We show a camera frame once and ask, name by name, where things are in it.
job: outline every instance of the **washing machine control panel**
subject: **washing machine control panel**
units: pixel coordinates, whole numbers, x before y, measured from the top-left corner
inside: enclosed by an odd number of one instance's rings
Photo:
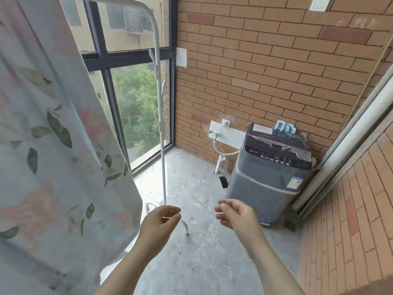
[[[303,160],[296,160],[296,159],[289,159],[287,157],[279,156],[279,155],[272,154],[272,153],[269,153],[266,151],[261,151],[259,149],[252,148],[248,145],[245,145],[245,150],[249,154],[258,156],[264,160],[267,160],[267,161],[270,161],[273,163],[278,163],[278,164],[290,166],[290,167],[305,170],[305,171],[310,171],[312,169],[311,162],[306,162]]]

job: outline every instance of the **energy label sticker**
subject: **energy label sticker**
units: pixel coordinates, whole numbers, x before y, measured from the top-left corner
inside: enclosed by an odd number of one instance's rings
[[[303,182],[302,178],[292,177],[291,181],[289,181],[287,188],[298,189],[299,185]]]

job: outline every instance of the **hand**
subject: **hand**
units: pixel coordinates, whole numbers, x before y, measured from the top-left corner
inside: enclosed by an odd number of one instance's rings
[[[216,214],[216,218],[223,226],[234,230],[250,258],[257,248],[269,244],[253,208],[233,199],[219,200],[218,203],[214,210],[223,213]]]
[[[149,261],[157,256],[167,244],[171,233],[182,218],[180,210],[175,206],[160,206],[143,220],[134,247],[146,253]]]

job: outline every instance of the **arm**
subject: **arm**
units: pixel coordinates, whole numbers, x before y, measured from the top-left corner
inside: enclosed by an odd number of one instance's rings
[[[130,253],[94,295],[132,295],[147,264],[157,256],[168,242],[181,219],[180,208],[160,206],[144,219],[138,239]]]
[[[266,295],[305,295],[304,291],[269,245],[254,210],[239,200],[221,200],[216,212],[220,223],[234,230],[253,260]]]

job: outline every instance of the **left hand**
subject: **left hand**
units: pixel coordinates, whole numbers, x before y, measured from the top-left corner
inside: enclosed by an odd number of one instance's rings
[[[180,210],[175,206],[160,206],[143,220],[134,247],[146,253],[149,261],[157,256],[167,244],[171,233],[182,218]]]

